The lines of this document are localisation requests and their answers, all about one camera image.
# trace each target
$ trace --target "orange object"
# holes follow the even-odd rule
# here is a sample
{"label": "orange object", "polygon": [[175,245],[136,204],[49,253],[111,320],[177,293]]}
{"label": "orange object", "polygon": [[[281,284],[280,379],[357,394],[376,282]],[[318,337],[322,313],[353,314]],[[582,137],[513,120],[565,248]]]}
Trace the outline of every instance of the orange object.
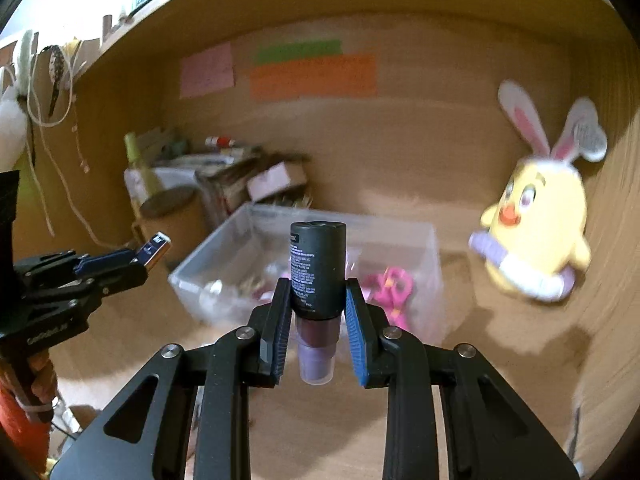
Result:
{"label": "orange object", "polygon": [[377,91],[373,54],[296,59],[257,66],[251,72],[251,96],[257,101],[373,97]]}
{"label": "orange object", "polygon": [[39,474],[44,473],[49,454],[51,425],[29,422],[14,396],[1,385],[0,425],[33,470]]}
{"label": "orange object", "polygon": [[516,206],[513,204],[500,208],[498,217],[500,222],[507,226],[518,225],[520,223],[520,215],[516,213]]}

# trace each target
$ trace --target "string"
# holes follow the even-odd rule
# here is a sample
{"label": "string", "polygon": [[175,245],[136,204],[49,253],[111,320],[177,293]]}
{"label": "string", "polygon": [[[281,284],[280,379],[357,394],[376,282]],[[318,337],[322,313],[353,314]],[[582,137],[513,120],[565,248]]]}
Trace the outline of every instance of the string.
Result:
{"label": "string", "polygon": [[51,425],[56,428],[60,433],[65,434],[66,436],[68,436],[71,440],[77,440],[78,438],[76,436],[73,436],[71,433],[69,433],[68,431],[63,430],[62,428],[60,428],[59,425],[56,424],[55,420],[51,421]]}
{"label": "string", "polygon": [[[4,66],[2,67],[4,72],[8,72],[11,80],[15,86],[15,75],[11,70],[7,70]],[[4,83],[4,72],[2,72],[2,83]],[[44,218],[47,223],[47,230],[52,238],[56,237],[56,232],[53,229],[53,224],[51,223],[51,218],[49,216],[49,209],[47,208],[47,201],[44,198],[44,192],[42,190],[42,186],[40,185],[40,181],[38,176],[36,175],[36,169],[33,166],[33,157],[31,156],[31,146],[29,145],[29,141],[26,140],[25,144],[27,145],[27,159],[29,161],[29,169],[31,170],[31,177],[36,185],[36,189],[38,190],[38,194],[40,195],[40,203],[42,204],[42,209],[44,210]]]}
{"label": "string", "polygon": [[[76,50],[74,53],[75,57],[74,57],[73,66],[71,67],[72,71],[71,71],[71,74],[69,75],[71,79],[71,81],[69,82],[69,85],[71,85],[71,83],[73,82],[73,76],[76,73],[76,63],[78,62],[81,48],[82,48],[82,40],[79,41],[78,46],[76,47]],[[84,155],[82,154],[82,149],[80,148],[80,130],[78,127],[78,107],[76,105],[76,101],[78,100],[78,95],[73,94],[70,90],[69,99],[72,101],[73,107],[74,107],[75,121],[74,121],[74,125],[71,127],[71,131],[76,134],[76,152],[78,152],[78,158],[80,159],[80,167],[85,173],[89,173],[89,171],[91,171],[91,168],[89,167],[89,163],[84,158]]]}
{"label": "string", "polygon": [[[66,58],[66,54],[64,53],[64,51],[62,52],[63,57],[65,58],[65,62],[67,63],[70,71],[69,71],[69,77],[70,77],[70,83],[69,83],[69,103],[66,109],[66,113],[64,118],[66,118],[66,115],[69,112],[69,109],[71,107],[71,103],[72,103],[72,96],[73,96],[73,73],[71,72],[71,63],[69,63],[68,59]],[[33,63],[33,67],[35,69],[37,63],[38,63],[38,56],[39,54],[36,54],[36,59]],[[44,128],[49,128],[49,127],[53,127],[53,126],[57,126],[58,124],[62,123],[62,121],[64,120],[64,118],[62,120],[56,121],[54,123],[43,123],[42,122],[42,109],[40,107],[40,100],[38,99],[38,95],[36,94],[35,90],[33,89],[33,76],[34,76],[34,70],[31,72],[31,78],[29,81],[29,91],[27,94],[27,108],[28,108],[28,112],[31,115],[31,109],[30,109],[30,96],[31,94],[33,94],[33,99],[35,101],[36,104],[36,108],[38,111],[38,116],[37,117],[32,117],[33,121],[38,125],[39,129],[40,129],[40,139],[42,140],[42,147],[44,148],[45,153],[47,153],[47,156],[49,157],[49,160],[51,161],[53,167],[56,170],[56,173],[58,174],[58,177],[60,178],[60,182],[62,183],[62,187],[65,189],[65,194],[66,194],[66,199],[69,202],[69,206],[71,207],[71,211],[73,211],[73,213],[76,215],[76,218],[78,218],[78,220],[82,223],[82,225],[84,226],[87,234],[89,235],[89,238],[91,238],[91,240],[94,242],[94,244],[96,244],[99,247],[105,248],[105,249],[110,249],[110,250],[114,250],[114,249],[119,249],[120,247],[122,247],[121,245],[113,245],[113,244],[108,244],[105,243],[103,241],[101,241],[94,233],[94,230],[92,229],[91,225],[89,224],[89,222],[84,218],[84,216],[82,215],[82,213],[80,212],[80,210],[76,207],[76,204],[74,203],[74,200],[71,197],[71,190],[69,189],[69,185],[66,181],[66,178],[64,176],[64,174],[62,173],[62,170],[60,170],[59,165],[57,164],[55,158],[53,157],[53,154],[51,153],[51,150],[49,149],[49,145],[47,144],[47,139],[45,138],[44,135]],[[50,218],[49,218],[49,213],[46,211],[45,212],[45,216],[47,218],[47,224],[50,223]]]}

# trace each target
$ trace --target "orange paper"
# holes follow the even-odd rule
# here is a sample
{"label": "orange paper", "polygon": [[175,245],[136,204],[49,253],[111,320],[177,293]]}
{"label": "orange paper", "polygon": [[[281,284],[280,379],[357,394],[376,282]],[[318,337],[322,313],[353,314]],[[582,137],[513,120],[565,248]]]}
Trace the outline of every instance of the orange paper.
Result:
{"label": "orange paper", "polygon": [[257,101],[318,97],[372,97],[377,92],[372,54],[296,59],[255,67],[251,95]]}

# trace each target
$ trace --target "white rope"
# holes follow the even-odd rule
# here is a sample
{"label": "white rope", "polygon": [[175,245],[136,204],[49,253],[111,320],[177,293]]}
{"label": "white rope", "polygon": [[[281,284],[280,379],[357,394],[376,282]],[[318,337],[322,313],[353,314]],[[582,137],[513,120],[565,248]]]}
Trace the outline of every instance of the white rope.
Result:
{"label": "white rope", "polygon": [[[4,84],[5,72],[9,73],[12,83],[15,86],[15,75],[11,70],[9,70],[5,66],[2,67],[2,79],[0,80],[0,85]],[[31,145],[29,144],[28,138],[26,139],[26,145],[27,145],[27,159],[29,161],[29,169],[31,170],[31,177],[33,178],[36,188],[38,189],[38,194],[40,195],[40,203],[42,204],[42,208],[44,210],[44,218],[47,223],[47,230],[49,231],[49,234],[51,235],[51,237],[55,238],[56,232],[53,230],[53,224],[51,223],[51,218],[49,217],[49,209],[47,208],[47,201],[44,198],[44,192],[42,190],[42,186],[40,185],[40,181],[38,179],[38,176],[36,175],[36,169],[33,167],[33,157],[31,156]]]}
{"label": "white rope", "polygon": [[[66,55],[63,51],[63,57],[65,57],[65,62],[67,63],[70,71],[69,71],[69,77],[70,77],[70,83],[69,83],[69,104],[67,106],[66,109],[66,113],[64,115],[64,117],[55,122],[55,123],[43,123],[42,122],[42,109],[40,108],[40,100],[38,99],[38,95],[36,94],[36,92],[33,90],[33,75],[35,72],[35,67],[38,63],[38,54],[36,54],[36,59],[33,63],[33,70],[31,72],[31,78],[29,81],[29,92],[27,94],[27,109],[28,109],[28,113],[31,116],[31,119],[33,119],[33,121],[38,125],[39,129],[40,129],[40,139],[42,140],[42,146],[44,148],[44,151],[47,153],[47,156],[49,157],[49,160],[51,161],[53,167],[56,170],[56,173],[58,174],[59,178],[60,178],[60,182],[62,183],[62,186],[65,189],[65,193],[66,193],[66,199],[69,202],[69,206],[71,207],[71,211],[73,211],[73,213],[76,215],[76,218],[78,218],[78,220],[82,223],[82,225],[84,226],[87,234],[89,235],[89,238],[91,238],[91,240],[94,242],[94,244],[96,244],[99,247],[105,248],[105,249],[110,249],[110,250],[114,250],[114,249],[119,249],[120,247],[122,247],[122,245],[113,245],[113,244],[108,244],[105,243],[103,241],[101,241],[94,233],[94,230],[92,229],[91,225],[89,224],[89,222],[84,218],[84,216],[82,215],[82,213],[80,212],[80,210],[76,207],[76,204],[74,203],[72,197],[71,197],[71,190],[69,189],[69,185],[66,182],[66,178],[64,176],[64,174],[62,173],[62,170],[60,170],[59,165],[57,164],[55,158],[53,157],[53,154],[51,153],[51,150],[49,149],[49,146],[47,144],[47,140],[45,138],[44,135],[44,129],[43,128],[50,128],[53,126],[57,126],[59,124],[62,123],[62,121],[64,121],[64,119],[66,118],[66,116],[68,115],[69,109],[71,107],[71,103],[72,103],[72,96],[73,96],[73,73],[71,72],[72,70],[72,66],[69,63],[68,59],[66,58]],[[33,99],[35,101],[36,104],[36,108],[38,110],[38,116],[34,117],[31,113],[31,109],[30,109],[30,95],[33,93]],[[42,197],[42,203],[43,206],[45,207],[45,216],[47,218],[47,225],[50,225],[50,217],[49,217],[49,213],[47,212],[46,206],[45,206],[45,202],[44,202],[44,196],[41,194]]]}

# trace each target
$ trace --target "white box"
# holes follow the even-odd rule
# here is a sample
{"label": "white box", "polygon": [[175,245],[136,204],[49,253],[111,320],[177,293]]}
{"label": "white box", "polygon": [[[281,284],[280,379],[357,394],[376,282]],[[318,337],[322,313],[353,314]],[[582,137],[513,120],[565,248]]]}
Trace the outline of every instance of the white box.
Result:
{"label": "white box", "polygon": [[302,166],[281,162],[254,176],[246,184],[246,188],[251,200],[260,202],[263,198],[303,184],[306,184],[306,175]]}

